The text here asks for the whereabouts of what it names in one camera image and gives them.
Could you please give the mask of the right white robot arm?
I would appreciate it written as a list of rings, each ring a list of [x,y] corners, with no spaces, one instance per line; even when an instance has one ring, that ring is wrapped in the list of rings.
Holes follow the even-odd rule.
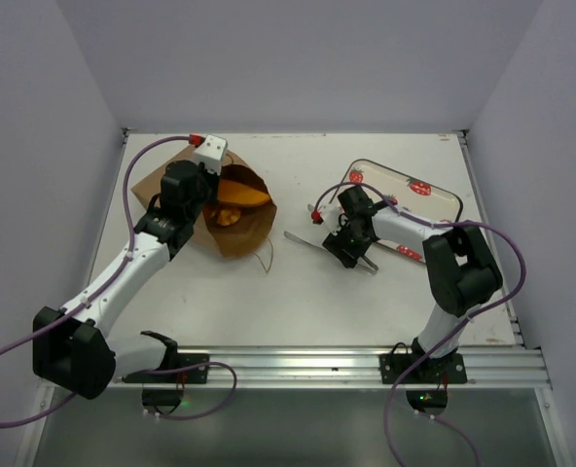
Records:
[[[385,382],[438,383],[463,361],[458,340],[472,312],[501,289],[501,271],[481,230],[455,227],[413,215],[389,198],[373,201],[355,185],[339,193],[334,205],[318,202],[310,213],[329,231],[324,248],[347,269],[365,258],[369,248],[391,241],[413,251],[425,264],[435,302],[423,330],[403,353],[382,360]]]

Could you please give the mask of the metal tongs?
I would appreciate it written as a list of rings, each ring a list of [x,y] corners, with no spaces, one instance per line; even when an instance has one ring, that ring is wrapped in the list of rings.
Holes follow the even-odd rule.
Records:
[[[329,251],[326,250],[323,246],[311,243],[311,242],[309,242],[303,238],[296,236],[293,233],[290,233],[288,231],[284,231],[283,235],[286,239],[288,239],[288,240],[290,240],[296,244],[299,244],[301,246],[305,246],[305,247],[308,247],[310,249],[322,251],[323,253],[329,254]],[[361,259],[359,259],[357,261],[356,265],[354,266],[354,268],[364,270],[365,272],[367,272],[369,274],[377,274],[379,271],[378,266],[375,263],[373,263],[370,259],[368,259],[367,257],[362,257]]]

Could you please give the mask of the long orange fake baguette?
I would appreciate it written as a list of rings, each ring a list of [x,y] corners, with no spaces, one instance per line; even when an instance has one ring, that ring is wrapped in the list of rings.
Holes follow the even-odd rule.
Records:
[[[251,186],[232,181],[221,180],[218,200],[222,204],[235,207],[259,207],[270,201],[270,195]]]

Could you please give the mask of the braided yellow fake bread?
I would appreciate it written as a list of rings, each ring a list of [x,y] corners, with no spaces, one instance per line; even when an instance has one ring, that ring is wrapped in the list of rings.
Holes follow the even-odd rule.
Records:
[[[241,210],[236,206],[221,207],[216,214],[216,222],[221,227],[228,227],[237,223],[241,218]]]

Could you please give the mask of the brown paper bag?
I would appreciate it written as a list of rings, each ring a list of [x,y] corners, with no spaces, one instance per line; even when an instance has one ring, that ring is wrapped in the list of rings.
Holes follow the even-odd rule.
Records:
[[[185,147],[131,188],[131,192],[144,209],[148,208],[152,196],[160,191],[161,178],[168,164],[189,160],[194,149],[192,145]],[[240,210],[239,219],[229,226],[221,226],[216,220],[216,215],[212,215],[214,209],[204,207],[202,215],[196,220],[194,234],[190,241],[220,254],[223,258],[241,258],[256,254],[268,239],[277,207],[270,197],[270,191],[263,178],[240,156],[230,150],[223,161],[222,182],[224,179],[265,193],[269,199],[265,204],[258,206],[226,205],[225,208],[237,207]]]

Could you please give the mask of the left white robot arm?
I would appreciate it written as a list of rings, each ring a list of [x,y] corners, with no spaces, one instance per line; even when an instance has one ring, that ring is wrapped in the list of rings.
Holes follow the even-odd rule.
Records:
[[[36,376],[88,400],[117,377],[149,374],[165,382],[179,369],[176,341],[152,331],[120,341],[109,334],[141,288],[189,241],[204,206],[218,196],[220,173],[203,162],[170,163],[124,251],[60,309],[34,317]]]

